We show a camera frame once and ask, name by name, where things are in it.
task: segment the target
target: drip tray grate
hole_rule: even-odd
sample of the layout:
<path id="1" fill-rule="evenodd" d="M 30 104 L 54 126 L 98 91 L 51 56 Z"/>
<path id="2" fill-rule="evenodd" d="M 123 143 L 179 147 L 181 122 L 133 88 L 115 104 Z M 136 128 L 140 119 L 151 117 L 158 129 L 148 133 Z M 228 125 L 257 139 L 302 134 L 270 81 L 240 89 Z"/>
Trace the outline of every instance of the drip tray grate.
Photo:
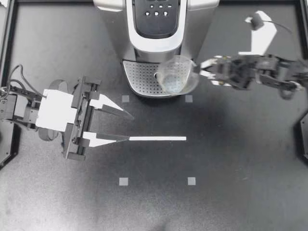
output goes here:
<path id="1" fill-rule="evenodd" d="M 124 71 L 131 89 L 140 96 L 170 97 L 159 86 L 154 74 L 158 64 L 123 61 Z"/>

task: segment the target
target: coffee maker control panel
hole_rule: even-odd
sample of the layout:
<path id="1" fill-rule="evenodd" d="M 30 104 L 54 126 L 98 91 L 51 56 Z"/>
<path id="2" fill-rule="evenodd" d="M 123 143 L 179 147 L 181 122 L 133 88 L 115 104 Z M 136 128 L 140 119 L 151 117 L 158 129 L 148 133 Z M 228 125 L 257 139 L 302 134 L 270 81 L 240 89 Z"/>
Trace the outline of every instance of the coffee maker control panel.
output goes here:
<path id="1" fill-rule="evenodd" d="M 134 25 L 139 35 L 165 39 L 178 28 L 179 0 L 134 0 Z"/>

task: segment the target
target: clear glass mug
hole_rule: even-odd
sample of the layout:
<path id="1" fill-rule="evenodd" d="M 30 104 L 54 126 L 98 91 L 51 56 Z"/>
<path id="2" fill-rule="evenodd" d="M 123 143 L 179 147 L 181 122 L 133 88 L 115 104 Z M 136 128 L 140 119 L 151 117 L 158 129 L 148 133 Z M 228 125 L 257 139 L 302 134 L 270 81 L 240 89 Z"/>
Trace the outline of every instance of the clear glass mug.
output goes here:
<path id="1" fill-rule="evenodd" d="M 154 76 L 163 92 L 170 95 L 184 95 L 199 84 L 199 74 L 193 72 L 196 64 L 185 56 L 175 55 L 159 65 Z"/>

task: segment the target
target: black table surface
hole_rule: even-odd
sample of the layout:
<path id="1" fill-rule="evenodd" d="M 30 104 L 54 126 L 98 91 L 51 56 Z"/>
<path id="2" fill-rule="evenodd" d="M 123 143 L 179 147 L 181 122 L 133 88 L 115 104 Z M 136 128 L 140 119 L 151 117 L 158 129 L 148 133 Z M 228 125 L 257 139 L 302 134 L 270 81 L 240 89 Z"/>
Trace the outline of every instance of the black table surface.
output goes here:
<path id="1" fill-rule="evenodd" d="M 221 5 L 198 61 L 248 51 L 244 19 L 257 10 L 290 27 L 300 49 L 293 5 Z M 285 31 L 278 28 L 268 53 L 295 59 Z M 258 84 L 236 91 L 202 81 L 192 103 L 137 97 L 90 4 L 21 4 L 11 64 L 19 63 L 39 91 L 59 78 L 71 86 L 100 78 L 100 91 L 135 116 L 95 113 L 92 131 L 188 140 L 114 143 L 77 162 L 62 157 L 60 137 L 44 142 L 22 130 L 19 154 L 0 171 L 1 231 L 307 230 L 308 165 L 294 129 L 306 92 L 284 101 Z M 122 177 L 128 186 L 119 186 Z"/>

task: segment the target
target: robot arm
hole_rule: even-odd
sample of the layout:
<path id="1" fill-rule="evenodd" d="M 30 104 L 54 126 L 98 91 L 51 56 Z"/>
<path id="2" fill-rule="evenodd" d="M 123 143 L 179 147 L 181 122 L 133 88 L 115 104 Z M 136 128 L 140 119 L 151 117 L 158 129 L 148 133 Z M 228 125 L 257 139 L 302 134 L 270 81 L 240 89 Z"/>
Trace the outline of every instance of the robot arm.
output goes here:
<path id="1" fill-rule="evenodd" d="M 215 85 L 247 90 L 252 81 L 279 90 L 289 100 L 308 83 L 308 68 L 303 61 L 291 61 L 274 55 L 216 56 L 197 69 Z"/>
<path id="2" fill-rule="evenodd" d="M 0 120 L 18 124 L 34 131 L 45 141 L 54 140 L 58 133 L 63 137 L 63 155 L 68 159 L 84 160 L 87 147 L 97 147 L 122 141 L 185 141 L 186 137 L 132 137 L 98 134 L 90 131 L 94 111 L 105 112 L 128 119 L 134 117 L 97 91 L 101 81 L 83 77 L 73 93 L 60 89 L 63 80 L 51 83 L 42 96 L 26 89 L 10 87 L 0 100 Z M 28 99 L 24 117 L 15 115 L 17 96 Z"/>

